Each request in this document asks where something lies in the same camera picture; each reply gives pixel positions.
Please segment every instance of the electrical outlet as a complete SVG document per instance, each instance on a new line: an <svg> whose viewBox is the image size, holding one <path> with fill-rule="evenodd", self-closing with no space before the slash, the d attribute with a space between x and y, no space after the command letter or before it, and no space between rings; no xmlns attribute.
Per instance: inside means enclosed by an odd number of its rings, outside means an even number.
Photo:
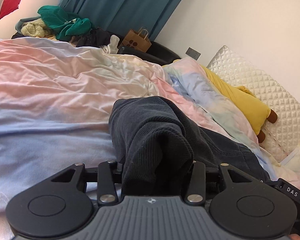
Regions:
<svg viewBox="0 0 300 240"><path fill-rule="evenodd" d="M188 56L190 56L191 58L197 60L197 59L200 57L201 53L197 52L197 51L194 50L194 49L189 48L189 49L187 50L187 52L186 52L186 55L188 55Z"/></svg>

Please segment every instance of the finger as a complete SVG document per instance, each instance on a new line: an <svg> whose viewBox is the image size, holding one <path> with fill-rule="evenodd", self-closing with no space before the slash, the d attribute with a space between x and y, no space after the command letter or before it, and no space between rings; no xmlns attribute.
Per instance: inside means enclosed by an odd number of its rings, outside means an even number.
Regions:
<svg viewBox="0 0 300 240"><path fill-rule="evenodd" d="M300 236L298 236L297 234L289 235L289 237L291 240L300 240Z"/></svg>

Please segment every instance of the quilted white pillow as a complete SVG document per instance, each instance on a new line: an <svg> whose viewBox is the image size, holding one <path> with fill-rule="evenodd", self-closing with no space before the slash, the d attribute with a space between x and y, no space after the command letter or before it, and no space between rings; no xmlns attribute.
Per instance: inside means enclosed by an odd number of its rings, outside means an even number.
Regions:
<svg viewBox="0 0 300 240"><path fill-rule="evenodd" d="M207 68L232 86L245 86L277 113L276 123L266 120L263 125L266 139L260 146L278 162L297 147L300 141L300 104L277 81L227 46L217 52Z"/></svg>

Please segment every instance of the gray cloth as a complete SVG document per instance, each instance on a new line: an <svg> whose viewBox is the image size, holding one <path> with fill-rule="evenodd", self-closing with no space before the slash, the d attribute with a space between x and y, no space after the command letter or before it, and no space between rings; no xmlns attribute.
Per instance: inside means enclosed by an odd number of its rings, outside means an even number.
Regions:
<svg viewBox="0 0 300 240"><path fill-rule="evenodd" d="M117 160L124 163L125 195L180 194L193 160L211 168L226 162L257 179L269 179L246 146L198 127L162 97L117 100L109 131Z"/></svg>

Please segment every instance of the yellow towel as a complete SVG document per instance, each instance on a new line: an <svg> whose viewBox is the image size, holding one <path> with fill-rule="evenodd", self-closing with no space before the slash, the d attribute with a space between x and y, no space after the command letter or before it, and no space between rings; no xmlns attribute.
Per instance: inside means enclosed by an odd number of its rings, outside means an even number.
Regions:
<svg viewBox="0 0 300 240"><path fill-rule="evenodd" d="M229 98L240 110L244 116L248 119L253 131L258 135L261 130L261 126L268 118L271 109L255 98L246 87L233 87L224 82L211 70L202 66L209 80L215 85L222 95Z"/></svg>
<svg viewBox="0 0 300 240"><path fill-rule="evenodd" d="M44 38L45 38L45 39L48 39L48 40L52 40L52 41L58 41L58 40L56 39L55 34L51 34L51 35L45 36Z"/></svg>
<svg viewBox="0 0 300 240"><path fill-rule="evenodd" d="M32 22L23 23L21 33L27 37L40 37L43 38L53 33L53 30L49 29L44 21L39 18Z"/></svg>

